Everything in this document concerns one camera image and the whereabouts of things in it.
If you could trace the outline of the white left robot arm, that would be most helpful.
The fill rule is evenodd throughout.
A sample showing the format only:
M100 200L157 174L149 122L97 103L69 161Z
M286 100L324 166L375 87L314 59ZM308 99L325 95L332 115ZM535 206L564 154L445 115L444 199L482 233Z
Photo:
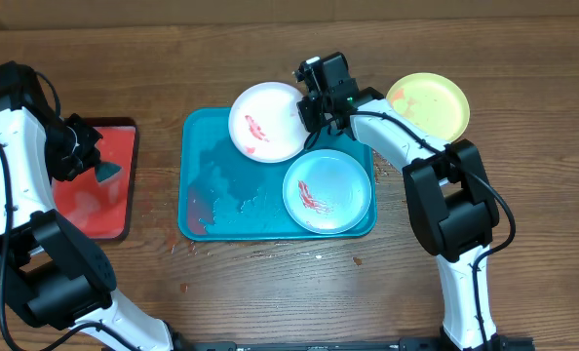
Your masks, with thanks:
M52 180L88 170L98 180L118 172L96 147L100 133L80 116L48 103L47 77L9 61L0 65L0 332L12 310L27 325L63 333L55 349L83 332L111 350L185 350L181 334L117 288L104 251L57 210Z

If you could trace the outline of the white plate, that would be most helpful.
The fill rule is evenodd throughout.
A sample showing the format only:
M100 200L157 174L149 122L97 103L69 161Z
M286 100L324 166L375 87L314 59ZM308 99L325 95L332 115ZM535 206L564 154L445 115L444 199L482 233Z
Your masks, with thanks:
M309 136L297 104L303 94L280 82L256 84L231 106L228 130L244 155L261 163L279 163L299 154Z

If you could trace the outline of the yellow-green plate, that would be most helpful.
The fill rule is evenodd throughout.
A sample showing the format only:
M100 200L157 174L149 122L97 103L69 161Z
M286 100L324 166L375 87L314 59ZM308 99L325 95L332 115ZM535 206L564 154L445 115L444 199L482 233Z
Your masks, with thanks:
M386 99L398 114L422 131L446 141L459 139L470 121L465 94L439 74L409 74L389 89Z

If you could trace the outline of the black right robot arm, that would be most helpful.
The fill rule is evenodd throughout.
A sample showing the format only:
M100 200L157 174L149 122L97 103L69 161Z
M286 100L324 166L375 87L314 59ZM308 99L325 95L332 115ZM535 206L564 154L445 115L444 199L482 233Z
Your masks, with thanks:
M489 184L477 147L421 131L373 88L353 78L297 77L307 95L300 117L314 134L335 123L377 151L403 175L411 229L437 261L444 298L440 346L446 350L503 350L492 320L486 268L497 250L492 230L512 211Z

